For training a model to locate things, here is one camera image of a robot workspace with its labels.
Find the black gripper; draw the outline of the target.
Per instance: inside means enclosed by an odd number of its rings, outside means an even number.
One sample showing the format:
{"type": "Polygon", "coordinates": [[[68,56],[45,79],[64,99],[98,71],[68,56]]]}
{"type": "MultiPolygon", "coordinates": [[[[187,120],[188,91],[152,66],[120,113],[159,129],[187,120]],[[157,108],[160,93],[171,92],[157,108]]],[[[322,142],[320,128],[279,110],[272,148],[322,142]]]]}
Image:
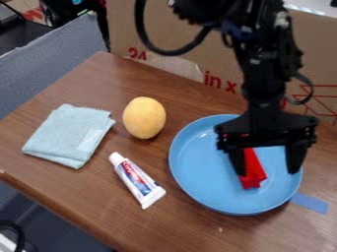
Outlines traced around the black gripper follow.
{"type": "Polygon", "coordinates": [[[250,99],[243,113],[234,119],[216,124],[215,145],[228,152],[235,173],[246,175],[244,153],[239,148],[286,147],[288,174],[299,171],[307,148],[315,143],[314,116],[283,111],[278,99],[250,99]]]}

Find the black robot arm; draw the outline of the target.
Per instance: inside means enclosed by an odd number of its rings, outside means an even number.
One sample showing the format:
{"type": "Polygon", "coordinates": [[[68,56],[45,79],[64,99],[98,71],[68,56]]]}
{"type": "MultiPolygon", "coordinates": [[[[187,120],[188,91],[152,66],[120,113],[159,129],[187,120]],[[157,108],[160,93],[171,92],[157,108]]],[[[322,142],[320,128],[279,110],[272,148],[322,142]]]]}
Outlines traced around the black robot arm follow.
{"type": "Polygon", "coordinates": [[[179,18],[220,32],[234,51],[243,75],[247,108],[216,124],[216,148],[228,154],[234,171],[247,174],[244,150],[282,146],[287,173],[299,172],[307,148],[315,143],[316,118],[282,109],[286,82],[307,81],[298,69],[302,51],[295,46],[292,19],[282,0],[172,0],[179,18]]]}

